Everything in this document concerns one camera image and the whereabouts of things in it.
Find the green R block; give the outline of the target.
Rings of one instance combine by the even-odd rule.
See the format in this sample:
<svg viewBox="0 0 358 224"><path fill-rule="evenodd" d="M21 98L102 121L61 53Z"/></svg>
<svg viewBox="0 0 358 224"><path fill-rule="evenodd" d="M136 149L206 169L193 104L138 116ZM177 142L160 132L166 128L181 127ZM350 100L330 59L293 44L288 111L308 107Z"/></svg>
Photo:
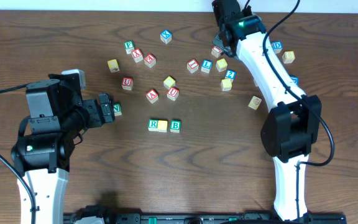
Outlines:
<svg viewBox="0 0 358 224"><path fill-rule="evenodd" d="M158 120L157 119L149 119L148 130L149 131L158 131Z"/></svg>

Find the yellow O block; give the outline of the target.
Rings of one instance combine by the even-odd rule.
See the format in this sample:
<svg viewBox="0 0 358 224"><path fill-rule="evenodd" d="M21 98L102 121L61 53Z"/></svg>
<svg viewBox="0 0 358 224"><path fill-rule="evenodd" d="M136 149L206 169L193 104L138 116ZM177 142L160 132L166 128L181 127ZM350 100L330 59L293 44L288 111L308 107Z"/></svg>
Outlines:
<svg viewBox="0 0 358 224"><path fill-rule="evenodd" d="M158 123L157 123L157 131L158 132L166 133L167 128L168 128L168 121L158 120Z"/></svg>

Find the green B block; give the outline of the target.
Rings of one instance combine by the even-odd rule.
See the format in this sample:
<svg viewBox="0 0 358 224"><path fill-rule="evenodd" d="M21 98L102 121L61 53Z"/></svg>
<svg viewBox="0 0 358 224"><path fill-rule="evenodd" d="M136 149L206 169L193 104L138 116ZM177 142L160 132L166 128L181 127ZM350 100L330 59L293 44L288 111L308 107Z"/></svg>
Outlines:
<svg viewBox="0 0 358 224"><path fill-rule="evenodd" d="M179 133L181 130L181 121L171 120L170 131L173 133Z"/></svg>

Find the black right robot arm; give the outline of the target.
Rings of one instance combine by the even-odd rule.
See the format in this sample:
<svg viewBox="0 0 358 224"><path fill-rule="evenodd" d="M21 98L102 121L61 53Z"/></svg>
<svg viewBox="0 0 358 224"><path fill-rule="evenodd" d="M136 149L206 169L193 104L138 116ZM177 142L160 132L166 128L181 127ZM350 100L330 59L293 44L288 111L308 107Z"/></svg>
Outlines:
<svg viewBox="0 0 358 224"><path fill-rule="evenodd" d="M260 136L275 166L275 213L282 221L303 218L308 212L305 164L317 139L319 121L313 113L320 114L321 102L316 95L307 96L291 79L261 18L250 6L216 0L212 7L219 27L213 42L248 68L268 108Z"/></svg>

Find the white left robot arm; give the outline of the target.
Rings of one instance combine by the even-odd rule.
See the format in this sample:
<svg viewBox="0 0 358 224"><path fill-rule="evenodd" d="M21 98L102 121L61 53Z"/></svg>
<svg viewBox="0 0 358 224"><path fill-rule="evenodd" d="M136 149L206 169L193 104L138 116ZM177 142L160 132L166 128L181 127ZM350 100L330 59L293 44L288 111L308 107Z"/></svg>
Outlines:
<svg viewBox="0 0 358 224"><path fill-rule="evenodd" d="M113 98L102 93L83 100L79 80L61 75L28 84L25 96L30 115L11 151L25 182L19 187L21 223L63 223L74 140L114 121Z"/></svg>

